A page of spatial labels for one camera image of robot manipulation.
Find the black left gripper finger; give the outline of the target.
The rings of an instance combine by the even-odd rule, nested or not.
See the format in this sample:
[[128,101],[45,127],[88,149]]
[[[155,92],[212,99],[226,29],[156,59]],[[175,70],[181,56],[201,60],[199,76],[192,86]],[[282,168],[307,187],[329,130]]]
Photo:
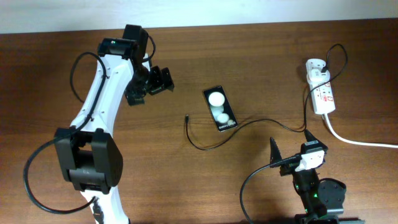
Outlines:
[[162,72],[158,66],[151,68],[149,73],[149,87],[148,93],[150,95],[155,95],[164,90],[164,82],[162,79]]
[[171,73],[168,67],[161,70],[163,89],[173,91],[175,88],[174,81],[172,80]]

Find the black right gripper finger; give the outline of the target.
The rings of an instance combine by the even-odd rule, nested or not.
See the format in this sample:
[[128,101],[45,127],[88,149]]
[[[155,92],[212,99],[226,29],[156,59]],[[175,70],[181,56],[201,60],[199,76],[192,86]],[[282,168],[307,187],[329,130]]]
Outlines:
[[270,137],[270,163],[274,164],[282,160],[277,143],[273,137]]
[[304,130],[304,135],[308,144],[317,144],[318,139],[307,129]]

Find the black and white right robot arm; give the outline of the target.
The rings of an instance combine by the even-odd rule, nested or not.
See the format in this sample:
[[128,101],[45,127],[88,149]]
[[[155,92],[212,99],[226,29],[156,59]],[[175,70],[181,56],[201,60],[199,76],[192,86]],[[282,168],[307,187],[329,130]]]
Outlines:
[[[330,73],[327,70],[327,67],[323,67],[321,70],[316,70],[315,68],[311,69],[309,72],[307,72],[307,81],[308,84],[315,85],[313,88],[310,87],[310,91],[308,92],[308,95],[305,99],[305,103],[303,106],[303,116],[304,116],[304,128],[301,131],[293,130],[282,123],[274,120],[274,119],[269,119],[269,118],[263,118],[263,119],[256,119],[253,121],[250,121],[242,126],[240,126],[235,132],[219,143],[218,145],[209,147],[209,148],[200,148],[197,145],[195,145],[192,140],[190,139],[189,133],[188,133],[188,123],[189,123],[189,115],[185,115],[185,134],[187,139],[189,140],[190,144],[201,150],[201,151],[210,151],[213,150],[217,147],[222,146],[223,144],[227,143],[240,129],[243,127],[256,123],[256,122],[262,122],[262,121],[270,121],[275,124],[278,124],[282,128],[295,132],[295,133],[301,133],[303,132],[305,134],[305,137],[307,139],[307,143],[302,144],[302,149],[301,152],[298,154],[295,154],[294,156],[288,157],[286,159],[281,159],[279,148],[277,147],[276,142],[274,139],[271,137],[270,138],[270,146],[271,146],[271,160],[270,164],[260,167],[257,170],[255,170],[252,174],[250,174],[245,181],[243,182],[240,192],[239,192],[239,202],[241,209],[246,217],[246,219],[252,223],[252,220],[250,219],[245,207],[244,207],[244,201],[243,201],[243,193],[245,186],[249,182],[249,180],[254,177],[257,173],[260,171],[266,169],[266,168],[275,168],[275,167],[280,167],[280,175],[288,175],[292,174],[293,175],[293,185],[294,188],[297,192],[298,195],[300,195],[302,202],[305,207],[305,211],[308,213],[310,205],[313,201],[315,202],[316,200],[319,199],[318,197],[318,185],[320,183],[320,180],[317,177],[317,173],[315,172],[315,169],[319,166],[321,166],[324,162],[324,155],[326,154],[327,148],[326,146],[320,146],[319,148],[314,148],[316,145],[321,145],[321,142],[319,140],[316,140],[316,138],[311,134],[309,130],[306,129],[307,127],[307,122],[306,122],[306,107],[307,107],[307,101],[308,97],[312,94],[312,91],[315,90],[316,88],[323,86],[324,84],[328,83],[330,81]],[[302,180],[299,181],[299,178],[304,178],[304,176],[307,175],[308,177],[313,177],[316,180],[311,180],[309,183],[302,182]]]

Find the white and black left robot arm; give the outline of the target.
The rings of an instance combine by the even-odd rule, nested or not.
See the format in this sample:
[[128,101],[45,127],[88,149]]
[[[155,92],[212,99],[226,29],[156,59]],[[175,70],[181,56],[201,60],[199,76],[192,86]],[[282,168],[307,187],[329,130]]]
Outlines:
[[68,129],[59,128],[55,148],[63,178],[90,203],[96,223],[130,223],[118,184],[123,157],[113,139],[122,98],[144,103],[147,94],[173,90],[168,68],[151,67],[148,38],[111,39],[99,44],[97,72],[82,109]]

